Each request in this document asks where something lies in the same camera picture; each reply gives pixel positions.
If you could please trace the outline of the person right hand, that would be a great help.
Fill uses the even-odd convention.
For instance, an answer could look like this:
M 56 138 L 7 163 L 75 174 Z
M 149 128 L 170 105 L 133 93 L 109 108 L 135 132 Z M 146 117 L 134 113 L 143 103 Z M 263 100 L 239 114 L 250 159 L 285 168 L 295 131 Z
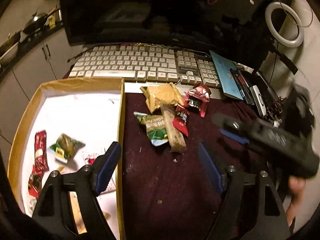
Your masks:
M 292 198 L 286 211 L 288 226 L 292 225 L 292 222 L 295 219 L 298 209 L 303 201 L 305 185 L 306 180 L 304 178 L 297 178 L 294 176 L 289 177 L 288 187 L 291 192 Z

